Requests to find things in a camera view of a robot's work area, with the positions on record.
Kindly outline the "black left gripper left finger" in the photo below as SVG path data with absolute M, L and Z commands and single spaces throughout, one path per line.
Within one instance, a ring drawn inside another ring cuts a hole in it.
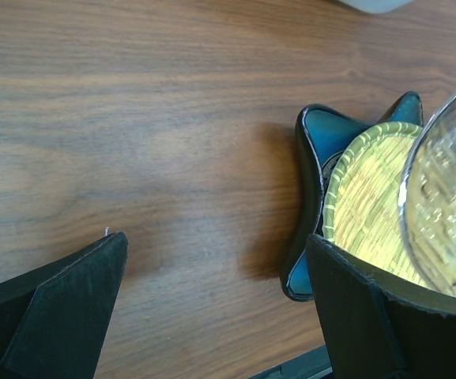
M 0 283 L 0 378 L 92 378 L 127 255 L 112 233 Z

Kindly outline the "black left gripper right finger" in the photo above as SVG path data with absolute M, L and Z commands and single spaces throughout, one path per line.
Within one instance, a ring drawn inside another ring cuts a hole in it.
M 336 378 L 456 378 L 456 298 L 362 261 L 319 235 L 307 263 Z

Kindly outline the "yellow woven pattern plate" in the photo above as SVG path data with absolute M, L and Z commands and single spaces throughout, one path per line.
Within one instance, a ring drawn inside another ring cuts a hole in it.
M 399 223 L 402 172 L 420 132 L 409 122 L 384 122 L 350 143 L 331 175 L 322 231 L 354 257 L 431 289 L 410 260 Z

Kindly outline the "clear glass plate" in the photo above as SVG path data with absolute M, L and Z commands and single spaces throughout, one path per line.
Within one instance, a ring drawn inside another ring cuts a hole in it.
M 402 241 L 420 277 L 456 297 L 456 93 L 414 141 L 398 208 Z

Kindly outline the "dark teal star plate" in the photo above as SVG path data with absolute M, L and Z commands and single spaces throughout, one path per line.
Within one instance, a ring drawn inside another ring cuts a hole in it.
M 421 128 L 424 114 L 419 95 L 403 94 L 375 124 L 350 118 L 322 104 L 309 105 L 300 112 L 295 132 L 303 207 L 281 273 L 282 290 L 290 299 L 306 302 L 314 298 L 306 244 L 311 234 L 324 237 L 323 209 L 334 168 L 356 137 L 384 122 L 409 122 Z

